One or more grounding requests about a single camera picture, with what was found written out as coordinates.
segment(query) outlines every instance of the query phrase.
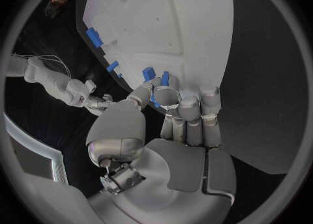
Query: wire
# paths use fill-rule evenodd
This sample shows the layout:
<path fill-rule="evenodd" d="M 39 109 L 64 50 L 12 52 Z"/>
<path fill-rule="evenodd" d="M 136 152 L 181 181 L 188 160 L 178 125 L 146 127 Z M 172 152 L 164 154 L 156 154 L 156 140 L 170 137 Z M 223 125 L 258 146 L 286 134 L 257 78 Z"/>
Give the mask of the wire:
<path fill-rule="evenodd" d="M 39 55 L 39 56 L 35 56 L 35 55 L 31 55 L 31 54 L 11 54 L 11 56 L 17 56 L 17 57 L 22 57 L 22 58 L 30 58 L 30 57 L 37 57 L 40 60 L 46 60 L 46 61 L 54 61 L 54 62 L 58 62 L 60 64 L 63 65 L 63 67 L 65 68 L 65 71 L 67 73 L 67 75 L 71 78 L 71 73 L 69 68 L 65 65 L 65 63 L 56 55 L 53 54 L 43 54 L 43 55 Z"/>

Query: black background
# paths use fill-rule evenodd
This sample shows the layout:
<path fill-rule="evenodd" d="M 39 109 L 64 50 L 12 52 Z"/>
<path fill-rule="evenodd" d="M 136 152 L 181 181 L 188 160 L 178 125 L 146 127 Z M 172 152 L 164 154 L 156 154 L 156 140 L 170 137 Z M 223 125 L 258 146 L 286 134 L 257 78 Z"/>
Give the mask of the black background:
<path fill-rule="evenodd" d="M 304 16 L 308 19 L 308 28 L 312 26 L 313 14 L 311 12 L 312 0 L 296 0 L 298 6 L 303 10 Z M 1 0 L 0 3 L 0 26 L 6 26 L 5 18 L 10 11 L 17 9 L 19 6 L 17 0 Z M 37 223 L 34 217 L 23 207 L 13 190 L 6 182 L 4 175 L 0 174 L 0 218 L 2 223 Z M 310 200 L 312 197 L 311 185 L 313 185 L 313 174 L 310 173 L 303 188 L 296 198 L 290 204 L 288 209 L 274 223 L 288 223 L 293 217 L 297 221 L 310 222 L 313 217 L 310 213 Z"/>

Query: silver joint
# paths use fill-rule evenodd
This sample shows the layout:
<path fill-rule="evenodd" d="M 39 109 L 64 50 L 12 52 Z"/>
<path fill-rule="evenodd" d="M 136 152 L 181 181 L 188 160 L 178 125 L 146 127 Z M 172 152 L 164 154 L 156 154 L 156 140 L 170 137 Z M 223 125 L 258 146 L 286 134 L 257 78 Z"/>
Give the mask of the silver joint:
<path fill-rule="evenodd" d="M 116 195 L 120 192 L 138 185 L 143 177 L 129 164 L 123 164 L 117 168 L 113 175 L 106 174 L 100 177 L 104 190 Z"/>

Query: dark floor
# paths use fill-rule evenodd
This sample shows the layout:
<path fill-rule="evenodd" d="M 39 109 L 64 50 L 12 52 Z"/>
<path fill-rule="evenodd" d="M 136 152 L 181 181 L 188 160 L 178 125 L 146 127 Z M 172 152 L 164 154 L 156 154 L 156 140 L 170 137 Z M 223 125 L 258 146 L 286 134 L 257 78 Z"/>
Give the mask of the dark floor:
<path fill-rule="evenodd" d="M 109 76 L 77 34 L 74 0 L 70 1 L 64 14 L 53 20 L 43 15 L 46 2 L 44 0 L 30 18 L 15 51 L 20 54 L 55 54 L 67 64 L 73 78 L 82 81 L 92 79 L 98 86 L 96 94 L 110 93 L 116 101 L 125 98 L 126 91 Z M 63 70 L 55 65 L 50 65 L 50 68 Z M 86 109 L 68 107 L 50 97 L 40 85 L 26 83 L 21 78 L 6 80 L 6 112 L 32 136 L 61 150 L 71 185 L 79 188 L 86 197 L 101 188 L 99 176 L 102 170 L 91 163 L 85 147 L 86 135 L 96 119 L 94 115 Z M 151 108 L 145 110 L 145 115 L 147 126 L 156 126 L 147 129 L 147 140 L 151 140 L 158 136 L 163 116 Z M 283 179 L 283 175 L 268 175 L 236 158 L 233 160 L 237 174 L 237 196 L 226 224 L 237 223 L 255 210 Z M 8 188 L 4 192 L 4 197 L 11 198 L 12 204 L 18 204 L 8 194 Z M 20 214 L 25 216 L 24 210 L 18 208 L 15 212 L 5 202 L 0 202 L 0 206 L 5 206 L 0 208 L 1 213 L 11 218 L 13 223 L 19 223 Z"/>

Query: white curved surface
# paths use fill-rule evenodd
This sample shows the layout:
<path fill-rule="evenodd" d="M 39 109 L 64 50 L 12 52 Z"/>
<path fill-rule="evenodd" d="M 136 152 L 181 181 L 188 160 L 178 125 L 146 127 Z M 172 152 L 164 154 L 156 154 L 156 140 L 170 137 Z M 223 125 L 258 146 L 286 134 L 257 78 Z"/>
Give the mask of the white curved surface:
<path fill-rule="evenodd" d="M 14 140 L 36 154 L 51 159 L 53 180 L 68 184 L 62 153 L 25 133 L 5 113 L 4 119 L 6 130 Z"/>
<path fill-rule="evenodd" d="M 135 89 L 142 70 L 169 71 L 184 94 L 220 86 L 233 32 L 233 0 L 87 0 L 83 21 L 98 32 L 115 71 Z"/>

